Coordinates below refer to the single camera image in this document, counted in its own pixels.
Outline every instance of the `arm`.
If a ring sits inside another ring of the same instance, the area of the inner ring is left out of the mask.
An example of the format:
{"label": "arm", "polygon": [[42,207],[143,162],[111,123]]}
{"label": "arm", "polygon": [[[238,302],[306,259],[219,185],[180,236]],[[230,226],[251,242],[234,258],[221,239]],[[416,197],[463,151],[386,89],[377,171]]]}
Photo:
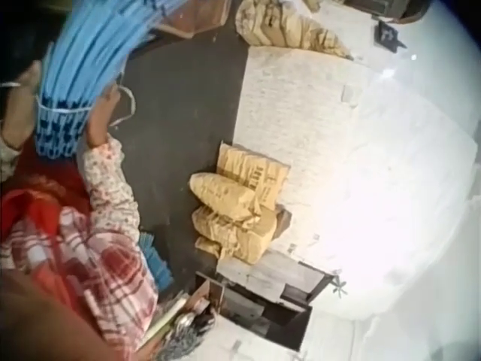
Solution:
{"label": "arm", "polygon": [[115,86],[102,96],[86,127],[89,150],[83,156],[92,204],[88,248],[97,275],[85,294],[105,341],[131,359],[156,309],[156,286],[138,246],[139,213],[121,169],[120,143],[107,133],[119,101]]}
{"label": "arm", "polygon": [[41,64],[33,62],[18,78],[7,98],[0,134],[0,183],[15,172],[19,150],[35,127],[35,89],[40,81]]}
{"label": "arm", "polygon": [[86,151],[83,156],[86,186],[93,208],[92,231],[118,232],[137,244],[140,216],[132,188],[120,167],[122,160],[122,146],[110,136],[107,143]]}

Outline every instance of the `bundle of blue rods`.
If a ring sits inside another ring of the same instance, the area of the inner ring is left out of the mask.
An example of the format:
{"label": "bundle of blue rods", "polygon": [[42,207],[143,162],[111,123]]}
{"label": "bundle of blue rods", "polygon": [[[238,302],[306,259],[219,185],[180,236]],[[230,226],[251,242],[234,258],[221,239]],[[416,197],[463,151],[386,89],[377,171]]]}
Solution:
{"label": "bundle of blue rods", "polygon": [[35,130],[37,153],[70,158],[89,112],[150,28],[186,0],[76,0],[47,49]]}

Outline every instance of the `stacked sack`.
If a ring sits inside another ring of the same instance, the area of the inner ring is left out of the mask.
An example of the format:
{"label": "stacked sack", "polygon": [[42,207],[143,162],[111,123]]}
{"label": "stacked sack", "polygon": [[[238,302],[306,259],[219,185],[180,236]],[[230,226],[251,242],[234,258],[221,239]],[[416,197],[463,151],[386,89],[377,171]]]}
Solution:
{"label": "stacked sack", "polygon": [[221,144],[217,173],[190,178],[191,191],[204,203],[192,214],[201,234],[195,246],[218,259],[258,262],[289,223],[289,212],[277,205],[288,173],[287,165]]}

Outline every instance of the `cement bag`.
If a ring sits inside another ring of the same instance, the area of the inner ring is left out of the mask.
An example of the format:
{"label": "cement bag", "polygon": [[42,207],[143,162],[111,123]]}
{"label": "cement bag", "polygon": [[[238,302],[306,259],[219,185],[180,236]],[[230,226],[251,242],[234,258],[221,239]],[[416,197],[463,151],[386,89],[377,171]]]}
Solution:
{"label": "cement bag", "polygon": [[256,192],[232,179],[214,173],[197,173],[191,176],[189,185],[201,202],[215,213],[250,226],[259,219]]}
{"label": "cement bag", "polygon": [[227,222],[203,206],[192,214],[194,227],[204,237],[218,242],[226,254],[234,254],[244,262],[255,264],[268,249],[277,227],[277,215],[265,207],[252,229],[242,229]]}
{"label": "cement bag", "polygon": [[229,252],[233,253],[239,248],[237,231],[240,227],[219,216],[209,207],[203,205],[196,209],[192,213],[192,223],[197,232],[216,241]]}
{"label": "cement bag", "polygon": [[221,144],[217,173],[254,190],[259,204],[275,211],[289,166],[239,147]]}

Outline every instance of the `white wall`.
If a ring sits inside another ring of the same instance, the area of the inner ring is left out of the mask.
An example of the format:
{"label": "white wall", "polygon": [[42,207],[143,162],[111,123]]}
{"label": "white wall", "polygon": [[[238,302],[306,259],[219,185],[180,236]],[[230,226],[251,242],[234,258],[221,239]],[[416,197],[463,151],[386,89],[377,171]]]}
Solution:
{"label": "white wall", "polygon": [[[380,317],[359,361],[477,361],[479,354],[479,209],[448,252]],[[360,329],[368,325],[360,323]]]}

